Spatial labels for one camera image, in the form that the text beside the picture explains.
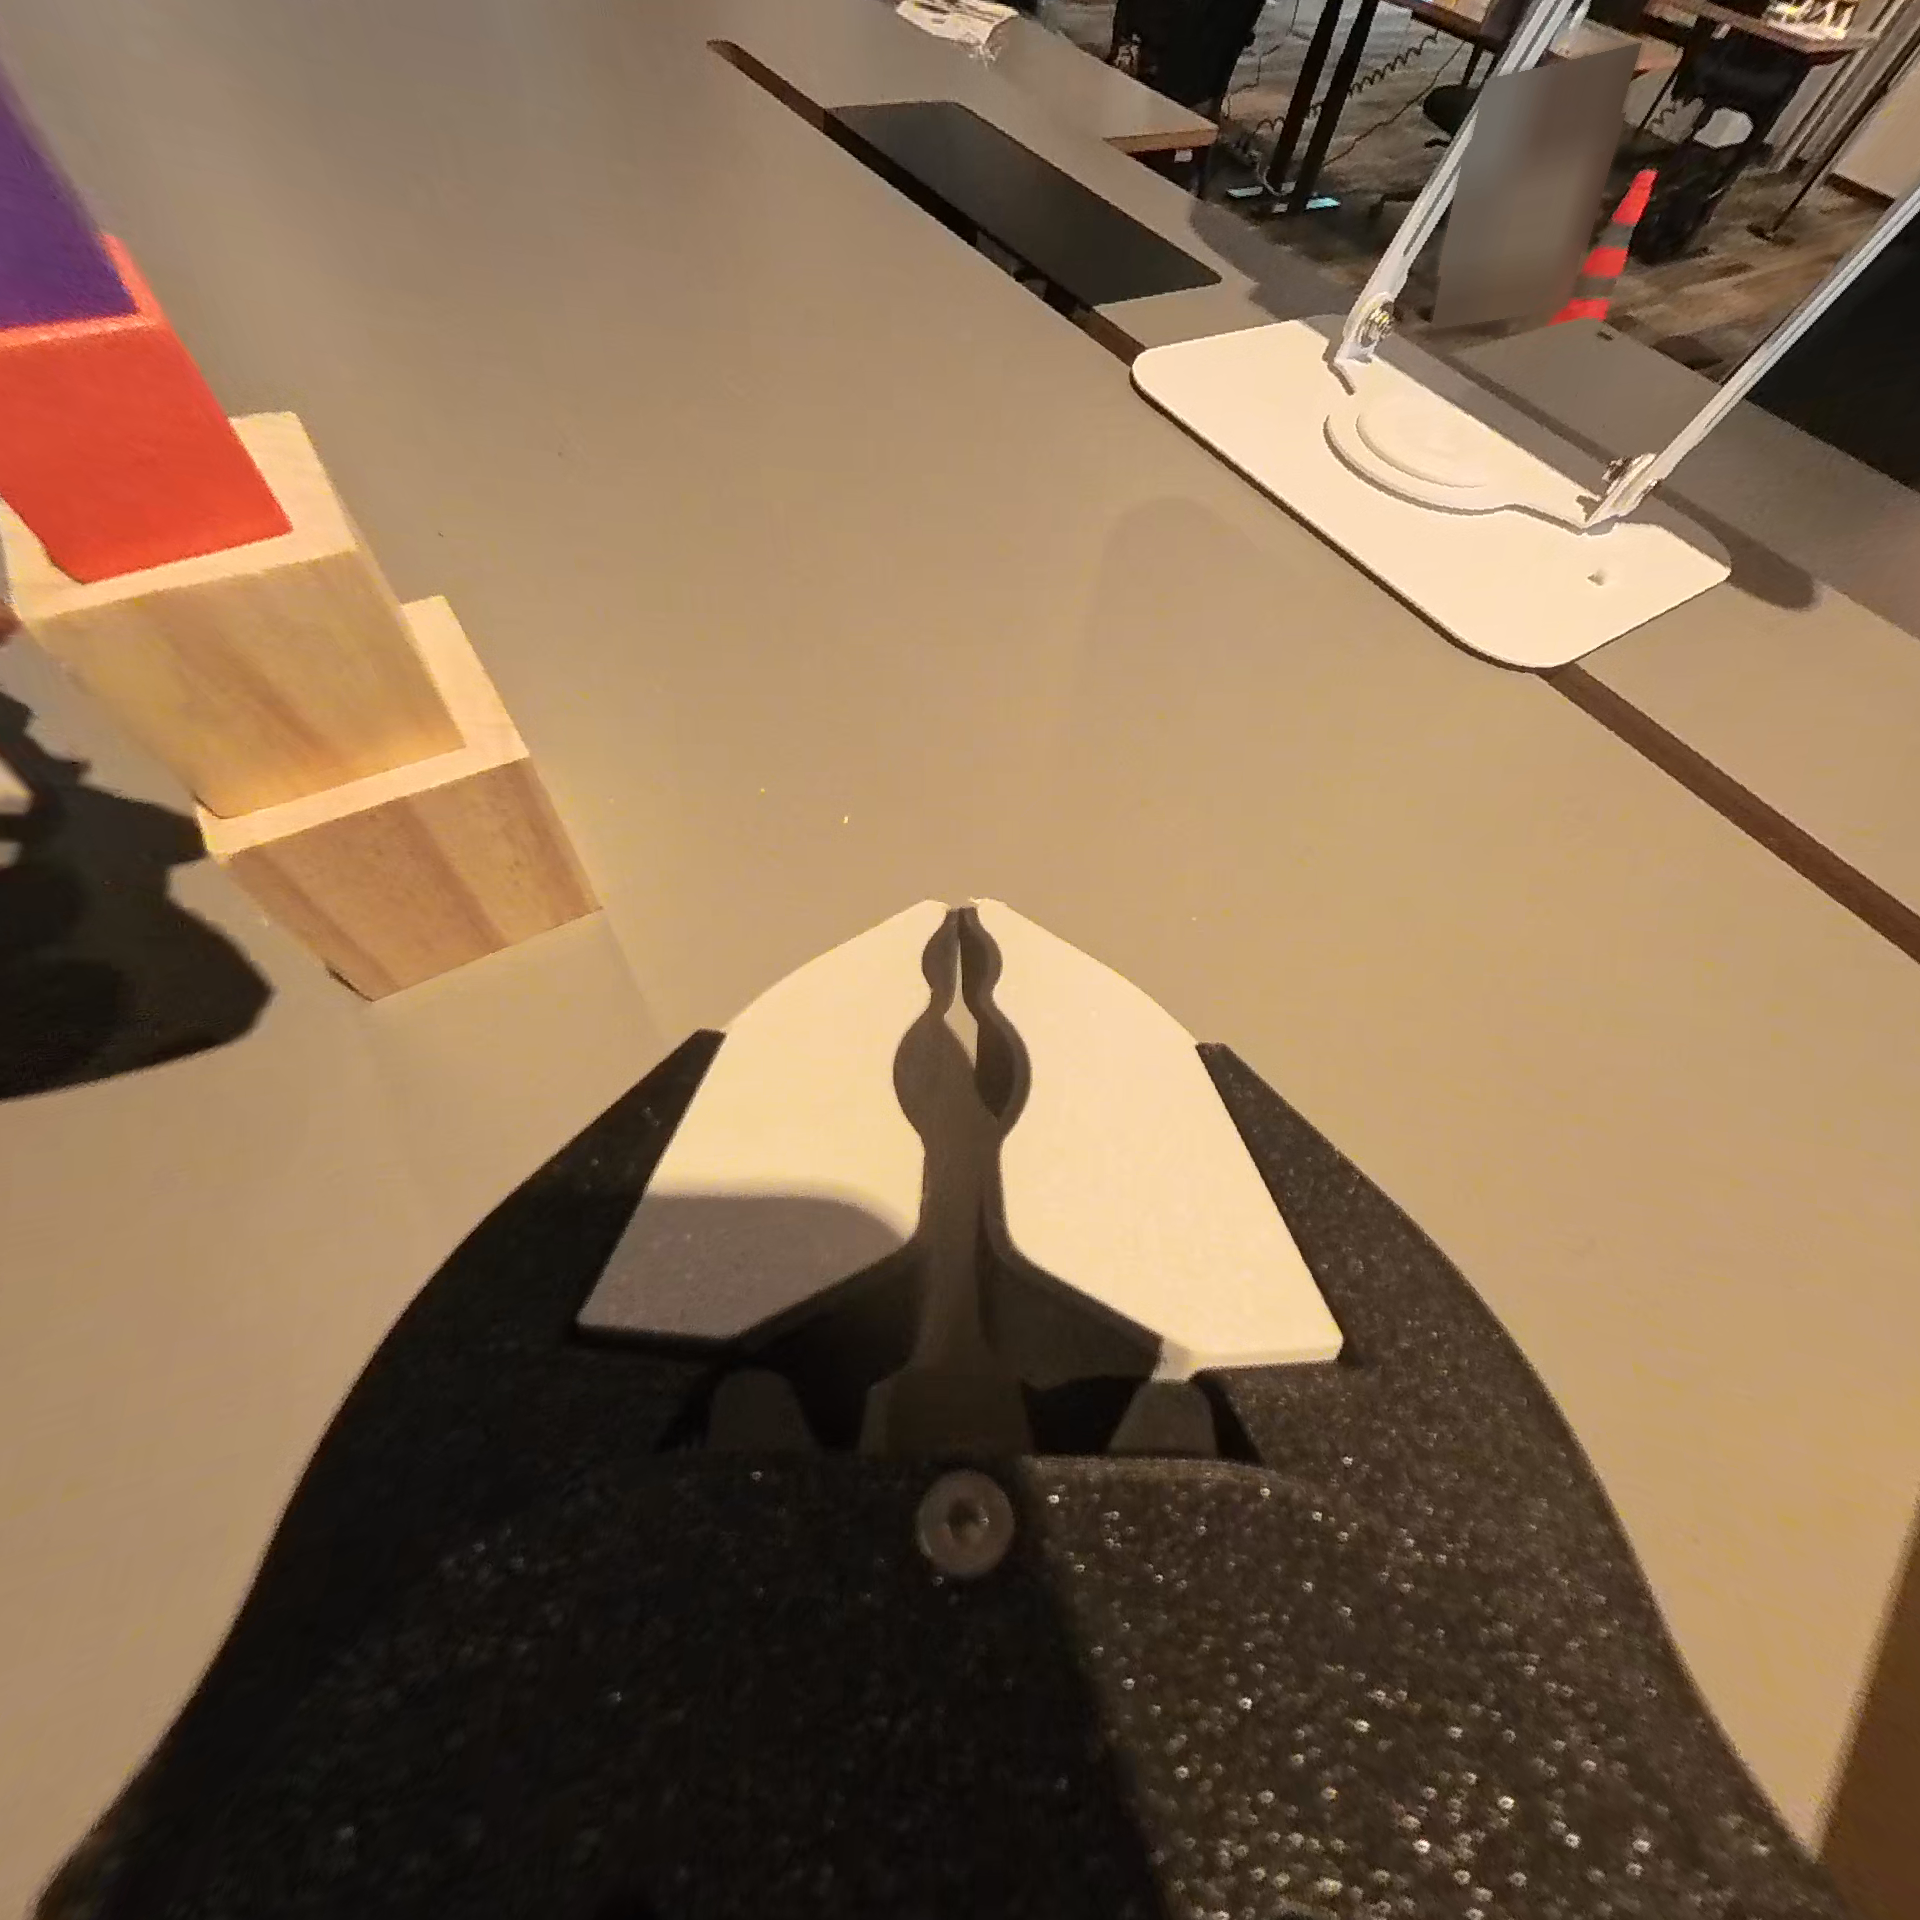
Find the red wooden cube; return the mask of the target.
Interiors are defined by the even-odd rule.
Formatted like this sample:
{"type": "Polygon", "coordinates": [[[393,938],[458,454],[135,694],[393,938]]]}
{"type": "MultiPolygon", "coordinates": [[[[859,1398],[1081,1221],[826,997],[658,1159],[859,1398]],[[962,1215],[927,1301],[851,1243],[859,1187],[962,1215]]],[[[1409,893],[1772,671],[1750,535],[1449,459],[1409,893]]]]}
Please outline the red wooden cube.
{"type": "Polygon", "coordinates": [[[132,308],[2,334],[2,496],[71,580],[225,554],[292,530],[132,255],[132,308]]]}

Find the orange traffic cone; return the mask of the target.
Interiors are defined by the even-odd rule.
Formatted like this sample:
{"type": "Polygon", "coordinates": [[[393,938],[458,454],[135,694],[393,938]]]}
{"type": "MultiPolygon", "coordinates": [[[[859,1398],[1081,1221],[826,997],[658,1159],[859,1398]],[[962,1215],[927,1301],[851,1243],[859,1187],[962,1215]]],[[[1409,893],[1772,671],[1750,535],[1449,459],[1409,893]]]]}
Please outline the orange traffic cone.
{"type": "Polygon", "coordinates": [[[1571,298],[1552,315],[1551,324],[1579,320],[1604,323],[1611,311],[1617,285],[1625,271],[1631,240],[1649,207],[1660,171],[1643,166],[1634,173],[1619,205],[1598,231],[1583,267],[1578,269],[1571,298]]]}

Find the purple wooden cube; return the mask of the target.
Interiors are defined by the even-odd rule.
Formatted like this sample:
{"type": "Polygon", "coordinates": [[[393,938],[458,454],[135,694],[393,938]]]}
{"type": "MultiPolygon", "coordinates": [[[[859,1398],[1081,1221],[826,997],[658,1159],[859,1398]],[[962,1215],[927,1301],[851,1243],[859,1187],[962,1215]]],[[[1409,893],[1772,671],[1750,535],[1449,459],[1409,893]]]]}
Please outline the purple wooden cube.
{"type": "Polygon", "coordinates": [[[2,331],[138,315],[139,295],[2,80],[2,331]]]}

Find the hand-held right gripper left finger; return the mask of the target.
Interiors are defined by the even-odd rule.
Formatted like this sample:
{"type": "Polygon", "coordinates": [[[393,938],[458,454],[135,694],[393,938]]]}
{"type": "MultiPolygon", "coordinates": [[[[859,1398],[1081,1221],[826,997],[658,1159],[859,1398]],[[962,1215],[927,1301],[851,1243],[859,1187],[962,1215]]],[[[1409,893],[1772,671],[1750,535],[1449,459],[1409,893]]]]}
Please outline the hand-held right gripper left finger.
{"type": "Polygon", "coordinates": [[[592,1338],[754,1338],[896,1261],[927,1144],[896,1085],[937,1013],[920,900],[779,979],[730,1023],[592,1285],[592,1338]]]}

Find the medium plain wooden cube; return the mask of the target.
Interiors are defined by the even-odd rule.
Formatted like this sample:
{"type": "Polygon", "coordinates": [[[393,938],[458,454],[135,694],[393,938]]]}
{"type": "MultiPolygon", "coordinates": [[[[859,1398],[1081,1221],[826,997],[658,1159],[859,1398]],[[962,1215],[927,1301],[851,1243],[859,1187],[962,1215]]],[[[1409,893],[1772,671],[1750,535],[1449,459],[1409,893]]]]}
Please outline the medium plain wooden cube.
{"type": "Polygon", "coordinates": [[[300,416],[231,424],[290,530],[78,582],[4,507],[28,636],[225,819],[455,751],[454,709],[300,416]]]}

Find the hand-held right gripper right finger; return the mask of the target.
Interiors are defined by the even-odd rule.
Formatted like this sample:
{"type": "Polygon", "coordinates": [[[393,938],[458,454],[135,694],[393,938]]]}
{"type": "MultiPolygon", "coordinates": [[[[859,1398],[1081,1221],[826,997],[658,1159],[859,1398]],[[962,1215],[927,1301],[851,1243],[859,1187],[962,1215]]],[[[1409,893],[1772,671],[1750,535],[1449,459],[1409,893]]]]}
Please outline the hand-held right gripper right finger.
{"type": "Polygon", "coordinates": [[[978,898],[969,990],[1001,1070],[995,1340],[1035,1384],[1330,1363],[1342,1332],[1195,1037],[978,898]]]}

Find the document stand with white base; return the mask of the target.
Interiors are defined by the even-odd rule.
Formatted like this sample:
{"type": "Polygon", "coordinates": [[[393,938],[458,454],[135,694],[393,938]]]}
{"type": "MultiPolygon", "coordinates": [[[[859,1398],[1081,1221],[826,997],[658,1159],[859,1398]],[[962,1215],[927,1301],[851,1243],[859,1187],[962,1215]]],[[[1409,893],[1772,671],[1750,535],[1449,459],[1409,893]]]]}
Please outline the document stand with white base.
{"type": "Polygon", "coordinates": [[[1486,115],[1468,117],[1344,318],[1153,348],[1134,387],[1442,636],[1545,671],[1728,580],[1723,547],[1650,498],[1904,234],[1919,192],[1663,448],[1601,471],[1428,349],[1390,342],[1486,115]]]}

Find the black desk mat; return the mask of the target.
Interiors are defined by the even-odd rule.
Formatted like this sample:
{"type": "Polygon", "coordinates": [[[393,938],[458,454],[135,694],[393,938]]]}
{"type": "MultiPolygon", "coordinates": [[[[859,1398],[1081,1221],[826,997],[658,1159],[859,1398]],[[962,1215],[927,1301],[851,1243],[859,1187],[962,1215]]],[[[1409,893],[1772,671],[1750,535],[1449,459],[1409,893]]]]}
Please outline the black desk mat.
{"type": "Polygon", "coordinates": [[[953,231],[1079,306],[1194,292],[1218,271],[961,102],[828,110],[828,135],[953,231]]]}

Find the large plain wooden cube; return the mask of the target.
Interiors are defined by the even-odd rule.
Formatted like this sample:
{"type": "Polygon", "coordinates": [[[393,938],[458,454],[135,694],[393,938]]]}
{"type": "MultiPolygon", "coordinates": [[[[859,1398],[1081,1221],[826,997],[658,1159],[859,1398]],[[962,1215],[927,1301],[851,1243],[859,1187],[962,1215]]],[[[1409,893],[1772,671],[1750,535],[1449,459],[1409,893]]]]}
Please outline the large plain wooden cube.
{"type": "Polygon", "coordinates": [[[371,1002],[602,906],[448,598],[402,613],[460,730],[454,751],[235,816],[196,807],[206,852],[371,1002]]]}

